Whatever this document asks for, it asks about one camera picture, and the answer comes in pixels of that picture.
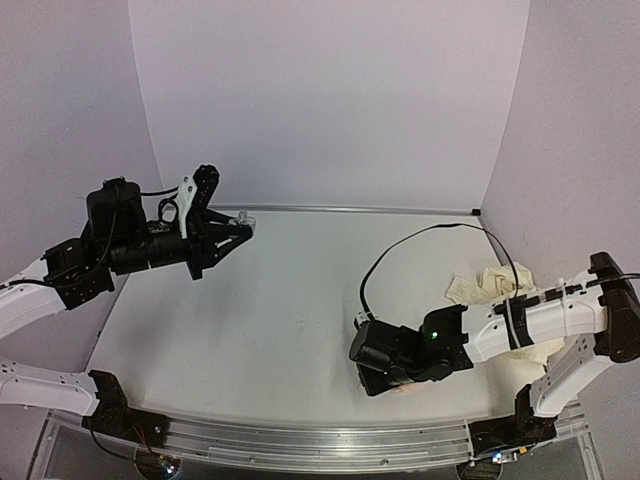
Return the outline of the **clear nail polish bottle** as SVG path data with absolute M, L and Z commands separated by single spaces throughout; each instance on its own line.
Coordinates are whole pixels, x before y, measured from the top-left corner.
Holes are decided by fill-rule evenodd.
M 231 223 L 238 227 L 249 228 L 252 232 L 256 229 L 256 219 L 250 216 L 246 210 L 240 210 Z

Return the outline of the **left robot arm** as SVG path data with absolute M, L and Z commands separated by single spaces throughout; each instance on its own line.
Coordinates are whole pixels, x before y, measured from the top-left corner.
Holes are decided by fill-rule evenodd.
M 114 277 L 183 263 L 192 279 L 249 241 L 255 220 L 209 209 L 219 183 L 211 165 L 158 192 L 149 220 L 146 192 L 119 177 L 86 198 L 83 232 L 50 249 L 1 285 L 1 335 L 9 337 L 44 317 L 74 310 L 115 289 Z M 63 410 L 98 423 L 116 437 L 131 433 L 133 411 L 110 374 L 60 372 L 1 360 L 1 402 Z

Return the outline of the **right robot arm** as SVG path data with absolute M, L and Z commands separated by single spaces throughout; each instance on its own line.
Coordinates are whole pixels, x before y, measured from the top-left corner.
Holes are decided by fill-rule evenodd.
M 639 297 L 607 252 L 588 270 L 539 294 L 429 312 L 418 329 L 374 318 L 358 324 L 349 358 L 369 396 L 441 381 L 501 354 L 556 339 L 574 342 L 546 374 L 524 387 L 525 408 L 553 418 L 601 373 L 639 357 Z

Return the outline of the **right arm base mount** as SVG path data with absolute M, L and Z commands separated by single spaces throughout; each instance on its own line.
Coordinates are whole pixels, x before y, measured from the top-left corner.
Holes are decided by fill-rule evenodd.
M 532 447 L 556 437 L 558 416 L 541 417 L 534 413 L 530 400 L 531 385 L 516 395 L 515 412 L 508 416 L 474 421 L 469 425 L 474 459 L 484 459 L 496 453 Z

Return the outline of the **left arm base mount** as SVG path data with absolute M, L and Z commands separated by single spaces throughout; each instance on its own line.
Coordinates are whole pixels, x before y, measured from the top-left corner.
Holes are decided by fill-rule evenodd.
M 121 440 L 144 441 L 152 448 L 165 445 L 170 424 L 166 415 L 130 407 L 115 375 L 99 370 L 88 375 L 97 387 L 98 405 L 82 418 L 83 428 Z

